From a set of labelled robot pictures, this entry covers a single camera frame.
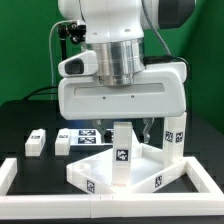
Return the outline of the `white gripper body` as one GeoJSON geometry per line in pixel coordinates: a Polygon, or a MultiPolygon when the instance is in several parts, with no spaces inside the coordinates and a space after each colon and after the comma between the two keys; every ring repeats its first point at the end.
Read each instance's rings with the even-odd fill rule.
{"type": "Polygon", "coordinates": [[[186,110],[183,62],[151,64],[131,85],[103,86],[96,76],[63,78],[59,108],[67,120],[179,117],[186,110]]]}

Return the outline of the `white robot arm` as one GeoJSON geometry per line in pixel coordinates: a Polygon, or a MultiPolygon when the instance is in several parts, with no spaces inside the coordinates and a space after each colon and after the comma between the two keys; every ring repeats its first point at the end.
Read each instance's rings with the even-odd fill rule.
{"type": "Polygon", "coordinates": [[[181,117],[186,110],[188,65],[167,54],[144,55],[144,31],[181,27],[196,0],[58,0],[71,20],[70,32],[85,50],[58,65],[61,115],[91,120],[144,120],[143,138],[156,118],[181,117]]]}

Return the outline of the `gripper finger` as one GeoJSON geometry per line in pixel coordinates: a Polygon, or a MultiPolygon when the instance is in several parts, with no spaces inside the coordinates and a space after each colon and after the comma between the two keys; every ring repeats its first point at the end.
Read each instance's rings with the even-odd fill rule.
{"type": "Polygon", "coordinates": [[[97,121],[97,130],[101,135],[102,142],[111,142],[112,141],[112,132],[106,128],[103,120],[97,121]]]}
{"type": "Polygon", "coordinates": [[[144,118],[143,119],[144,129],[142,131],[143,139],[145,143],[148,143],[150,140],[150,130],[154,124],[153,118],[144,118]]]}

